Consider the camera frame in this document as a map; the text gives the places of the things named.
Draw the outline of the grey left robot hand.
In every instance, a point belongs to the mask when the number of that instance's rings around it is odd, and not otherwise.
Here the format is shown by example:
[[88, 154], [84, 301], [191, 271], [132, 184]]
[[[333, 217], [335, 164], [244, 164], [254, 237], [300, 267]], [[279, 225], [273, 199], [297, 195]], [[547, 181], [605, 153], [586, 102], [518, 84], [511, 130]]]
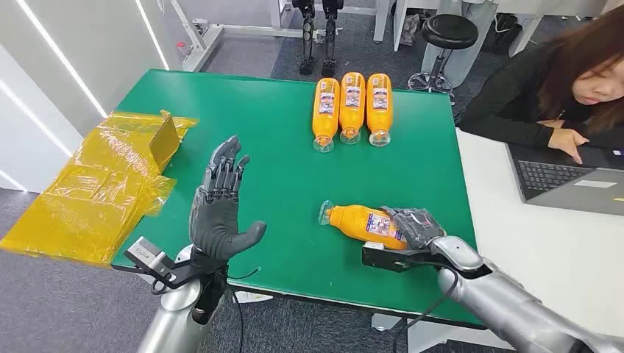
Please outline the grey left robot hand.
[[267, 225], [255, 221], [246, 231], [238, 228], [239, 193], [250, 156], [238, 159], [241, 142], [232, 136], [214, 150], [197, 187], [188, 222], [194, 248], [215, 260], [229, 260], [263, 238]]

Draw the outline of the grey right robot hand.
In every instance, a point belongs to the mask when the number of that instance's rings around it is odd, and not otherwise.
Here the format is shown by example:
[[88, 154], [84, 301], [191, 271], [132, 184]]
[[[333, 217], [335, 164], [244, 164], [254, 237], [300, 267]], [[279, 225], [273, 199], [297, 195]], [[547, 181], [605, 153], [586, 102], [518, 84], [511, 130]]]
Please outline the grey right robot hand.
[[381, 210], [391, 218], [410, 249], [425, 249], [433, 240], [447, 235], [426, 209], [382, 206]]

